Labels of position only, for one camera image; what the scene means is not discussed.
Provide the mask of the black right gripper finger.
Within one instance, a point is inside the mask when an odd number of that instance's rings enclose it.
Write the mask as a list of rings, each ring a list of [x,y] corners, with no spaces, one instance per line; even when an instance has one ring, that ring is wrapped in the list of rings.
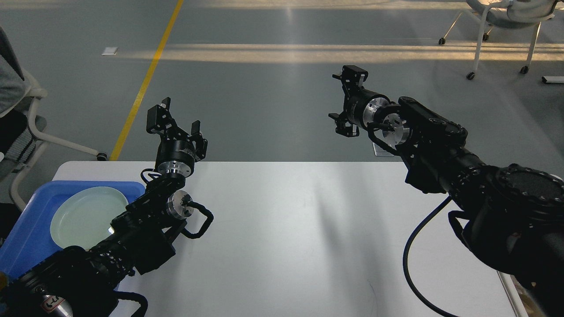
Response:
[[[338,74],[332,74],[332,78],[339,80],[346,99],[356,94],[368,78],[368,71],[358,66],[342,66]]]
[[[349,121],[346,116],[346,112],[341,112],[340,114],[331,113],[328,114],[336,124],[336,133],[345,136],[346,138],[354,138],[360,135],[360,130],[358,126],[354,125]]]

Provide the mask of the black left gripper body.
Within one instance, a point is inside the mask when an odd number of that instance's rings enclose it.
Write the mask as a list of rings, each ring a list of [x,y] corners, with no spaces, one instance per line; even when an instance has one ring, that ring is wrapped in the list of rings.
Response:
[[[186,138],[171,139],[161,137],[155,170],[162,174],[180,174],[187,178],[195,170],[196,162],[206,157],[208,140],[201,133]]]

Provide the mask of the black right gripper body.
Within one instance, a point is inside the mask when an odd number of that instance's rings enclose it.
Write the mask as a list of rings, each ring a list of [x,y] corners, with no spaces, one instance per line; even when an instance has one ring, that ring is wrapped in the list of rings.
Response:
[[[389,98],[366,89],[352,89],[346,92],[346,120],[350,124],[347,128],[357,132],[359,128],[366,129],[374,121],[379,108],[391,104]]]

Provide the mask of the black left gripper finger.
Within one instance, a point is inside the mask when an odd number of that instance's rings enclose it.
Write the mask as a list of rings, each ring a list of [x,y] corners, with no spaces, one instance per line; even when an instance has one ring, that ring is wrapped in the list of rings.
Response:
[[[171,98],[151,107],[147,112],[146,132],[159,135],[161,140],[179,140],[181,129],[171,116]]]
[[[200,125],[200,120],[192,122],[190,140],[193,144],[195,152],[206,152],[209,143],[208,140],[203,137],[203,133],[200,130]]]

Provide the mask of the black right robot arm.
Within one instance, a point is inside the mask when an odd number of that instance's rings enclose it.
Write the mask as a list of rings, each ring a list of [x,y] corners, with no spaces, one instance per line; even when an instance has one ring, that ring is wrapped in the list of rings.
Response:
[[[329,114],[336,133],[347,138],[367,131],[372,143],[407,167],[405,182],[423,193],[449,196],[411,233],[403,254],[404,275],[415,295],[433,311],[408,272],[408,252],[417,233],[450,201],[455,236],[482,263],[514,276],[533,293],[548,317],[563,315],[563,181],[518,164],[485,164],[465,148],[468,132],[417,102],[364,88],[368,72],[343,66],[333,74],[344,91],[344,110]]]

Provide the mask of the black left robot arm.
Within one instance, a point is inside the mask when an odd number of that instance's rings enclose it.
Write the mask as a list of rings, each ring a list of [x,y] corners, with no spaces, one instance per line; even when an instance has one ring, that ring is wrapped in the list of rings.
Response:
[[[146,170],[144,194],[111,221],[113,233],[89,250],[65,247],[9,283],[1,291],[3,317],[108,317],[121,300],[139,304],[134,317],[146,315],[146,297],[118,291],[119,283],[161,267],[175,255],[179,235],[199,239],[214,219],[183,190],[208,141],[200,121],[185,132],[170,108],[165,98],[148,110],[146,130],[160,136],[155,167]]]

